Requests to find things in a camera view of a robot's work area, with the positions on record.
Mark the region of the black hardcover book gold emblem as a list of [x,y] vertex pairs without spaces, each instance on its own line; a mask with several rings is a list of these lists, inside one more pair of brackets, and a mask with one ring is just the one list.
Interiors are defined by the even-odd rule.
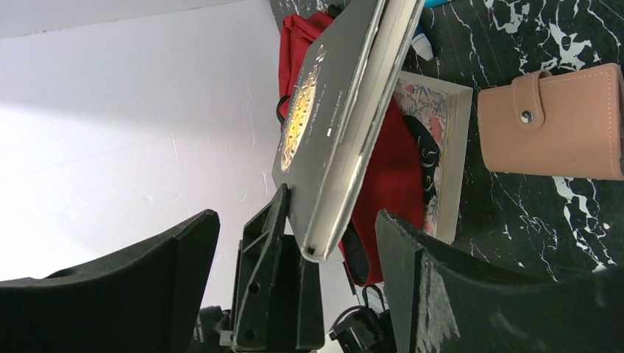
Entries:
[[307,48],[272,179],[301,255],[328,259],[350,222],[421,1],[353,1]]

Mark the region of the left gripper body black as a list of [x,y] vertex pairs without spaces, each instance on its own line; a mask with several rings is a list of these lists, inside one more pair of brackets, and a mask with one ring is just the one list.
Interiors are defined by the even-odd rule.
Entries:
[[[359,304],[346,309],[326,336],[318,352],[396,352],[397,344],[383,289],[369,285],[356,292]],[[200,310],[190,352],[231,352],[230,340],[221,336],[229,310],[206,307]]]

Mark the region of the Little Women paperback book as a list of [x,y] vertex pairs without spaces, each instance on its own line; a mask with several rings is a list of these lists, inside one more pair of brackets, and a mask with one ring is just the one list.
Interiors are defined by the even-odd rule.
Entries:
[[473,89],[400,72],[393,97],[416,141],[422,164],[424,231],[455,240]]

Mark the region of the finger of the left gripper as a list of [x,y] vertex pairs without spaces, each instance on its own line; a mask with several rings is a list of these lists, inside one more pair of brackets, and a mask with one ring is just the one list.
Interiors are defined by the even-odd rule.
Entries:
[[285,233],[290,193],[278,187],[243,231],[230,328],[233,352],[313,352],[325,344],[319,266]]

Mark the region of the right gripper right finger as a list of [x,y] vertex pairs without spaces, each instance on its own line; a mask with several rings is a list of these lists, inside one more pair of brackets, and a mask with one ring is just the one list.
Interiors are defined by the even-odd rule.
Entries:
[[621,352],[623,268],[562,281],[509,271],[387,210],[375,229],[400,352]]

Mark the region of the blue white marker pen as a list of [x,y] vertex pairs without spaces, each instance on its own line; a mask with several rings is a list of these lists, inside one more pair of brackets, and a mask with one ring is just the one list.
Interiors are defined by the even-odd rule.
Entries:
[[[451,2],[452,0],[425,0],[424,8],[433,9]],[[431,61],[434,58],[433,48],[425,34],[425,27],[420,21],[416,26],[416,31],[411,38],[411,47],[415,53],[425,61]]]

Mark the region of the red student backpack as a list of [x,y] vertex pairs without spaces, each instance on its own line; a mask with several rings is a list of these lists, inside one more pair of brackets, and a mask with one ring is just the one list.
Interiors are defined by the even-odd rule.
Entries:
[[[333,19],[317,11],[308,18],[294,14],[283,20],[278,65],[280,99],[276,107],[277,119],[282,124],[305,52]],[[338,245],[350,279],[360,287],[383,281],[375,232],[380,210],[389,210],[416,227],[424,223],[420,152],[395,99],[389,101],[352,220]]]

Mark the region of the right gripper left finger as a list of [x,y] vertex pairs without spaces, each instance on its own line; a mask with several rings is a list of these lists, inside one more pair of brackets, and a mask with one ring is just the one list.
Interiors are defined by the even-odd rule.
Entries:
[[204,210],[111,254],[1,283],[3,352],[186,352],[219,239]]

